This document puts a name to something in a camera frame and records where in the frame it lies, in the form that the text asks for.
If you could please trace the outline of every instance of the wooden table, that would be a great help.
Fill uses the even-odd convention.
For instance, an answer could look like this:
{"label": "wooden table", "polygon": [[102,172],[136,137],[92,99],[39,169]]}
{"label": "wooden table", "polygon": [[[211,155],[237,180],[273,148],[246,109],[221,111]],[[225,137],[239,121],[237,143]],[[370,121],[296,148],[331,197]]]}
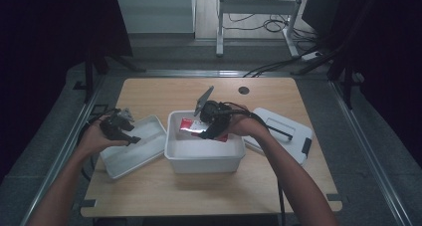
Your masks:
{"label": "wooden table", "polygon": [[[295,81],[285,78],[129,79],[117,107],[130,108],[135,119],[155,114],[167,128],[171,112],[193,111],[197,99],[210,86],[214,86],[210,100],[243,104],[251,111],[264,108],[313,128]],[[240,87],[250,92],[242,95]],[[337,195],[316,136],[304,168],[325,196]],[[99,159],[85,199],[96,201],[94,207],[82,208],[85,217],[281,212],[274,171],[264,155],[249,148],[234,173],[175,174],[161,156],[112,180]],[[341,201],[328,203],[333,211],[342,207]],[[286,211],[292,212],[289,203],[285,204]]]}

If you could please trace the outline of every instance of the person's right arm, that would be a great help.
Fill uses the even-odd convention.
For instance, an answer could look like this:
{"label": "person's right arm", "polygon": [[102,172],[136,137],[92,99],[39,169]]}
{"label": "person's right arm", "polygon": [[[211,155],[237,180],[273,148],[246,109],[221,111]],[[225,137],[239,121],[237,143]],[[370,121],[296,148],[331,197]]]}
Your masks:
{"label": "person's right arm", "polygon": [[227,132],[250,135],[258,142],[302,225],[338,225],[313,179],[264,126],[252,118],[233,115]]}

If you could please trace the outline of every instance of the white wall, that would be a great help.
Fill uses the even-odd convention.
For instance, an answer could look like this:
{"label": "white wall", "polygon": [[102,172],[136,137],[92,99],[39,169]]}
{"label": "white wall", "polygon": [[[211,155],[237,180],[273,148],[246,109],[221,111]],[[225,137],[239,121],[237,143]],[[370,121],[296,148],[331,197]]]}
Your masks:
{"label": "white wall", "polygon": [[127,33],[193,33],[195,0],[118,0]]}

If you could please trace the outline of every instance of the person's left arm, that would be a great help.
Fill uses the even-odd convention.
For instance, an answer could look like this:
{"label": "person's left arm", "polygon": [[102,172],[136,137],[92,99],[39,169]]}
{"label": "person's left arm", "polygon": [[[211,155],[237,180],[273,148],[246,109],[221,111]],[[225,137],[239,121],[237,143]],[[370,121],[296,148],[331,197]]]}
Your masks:
{"label": "person's left arm", "polygon": [[49,190],[31,215],[28,225],[67,225],[78,187],[79,174],[85,161],[109,146],[127,145],[126,140],[108,140],[96,120],[84,133],[75,152],[69,158]]}

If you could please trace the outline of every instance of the gray floor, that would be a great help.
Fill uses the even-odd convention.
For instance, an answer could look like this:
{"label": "gray floor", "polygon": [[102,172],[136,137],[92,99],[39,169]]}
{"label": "gray floor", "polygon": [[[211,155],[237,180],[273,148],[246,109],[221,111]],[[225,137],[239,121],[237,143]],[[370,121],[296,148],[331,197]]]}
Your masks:
{"label": "gray floor", "polygon": [[[286,60],[289,52],[283,43],[249,44],[230,42],[223,58],[215,57],[215,46],[208,42],[189,41],[190,44],[157,44],[134,46],[135,56],[130,59],[146,74],[132,72],[110,60],[110,72],[100,91],[96,104],[114,107],[122,83],[127,78],[168,77],[227,77],[242,76],[247,71],[265,64]],[[290,71],[305,66],[297,63],[263,77],[287,78]],[[379,182],[367,163],[325,77],[328,66],[295,77],[307,111],[313,123],[329,170],[343,202],[336,213],[341,225],[400,225],[394,218]],[[54,159],[65,142],[81,108],[85,93],[73,90],[77,81],[84,80],[82,66],[68,72],[67,84],[46,118],[37,135],[5,177],[0,187],[0,225],[19,225]],[[397,191],[413,225],[422,225],[422,172],[400,140],[371,107],[358,90],[352,92],[353,112],[356,115],[372,149],[384,167]],[[89,164],[86,169],[91,173]],[[78,194],[73,207],[70,225],[92,225],[79,213],[88,182],[80,178]],[[130,218],[129,225],[273,225],[274,218]],[[288,215],[288,225],[296,224],[293,214]]]}

